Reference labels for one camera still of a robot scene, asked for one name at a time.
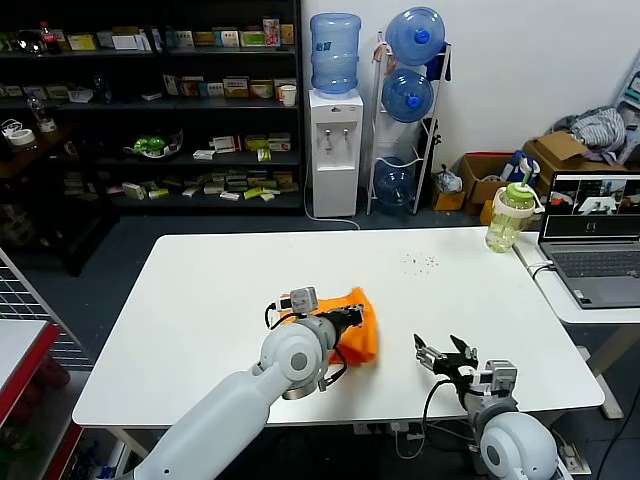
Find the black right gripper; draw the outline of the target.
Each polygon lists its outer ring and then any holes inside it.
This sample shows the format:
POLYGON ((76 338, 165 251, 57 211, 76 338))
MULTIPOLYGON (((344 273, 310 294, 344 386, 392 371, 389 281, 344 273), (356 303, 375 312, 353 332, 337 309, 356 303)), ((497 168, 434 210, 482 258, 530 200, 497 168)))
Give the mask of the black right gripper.
POLYGON ((459 353, 444 353, 428 346, 418 335, 413 334, 416 360, 425 368, 433 368, 436 375, 447 376, 456 387, 470 386, 477 372, 477 349, 464 340, 451 335, 450 339, 459 353))

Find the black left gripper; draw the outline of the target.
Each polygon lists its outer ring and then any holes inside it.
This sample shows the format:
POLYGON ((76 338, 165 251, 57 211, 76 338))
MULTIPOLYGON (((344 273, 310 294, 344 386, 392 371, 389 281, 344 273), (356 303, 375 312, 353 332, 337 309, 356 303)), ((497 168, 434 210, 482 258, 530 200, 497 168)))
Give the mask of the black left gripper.
POLYGON ((337 345, 343 333, 350 327, 359 327, 363 323, 363 305, 350 305, 346 310, 326 312, 324 318, 330 322, 335 331, 334 345, 337 345))

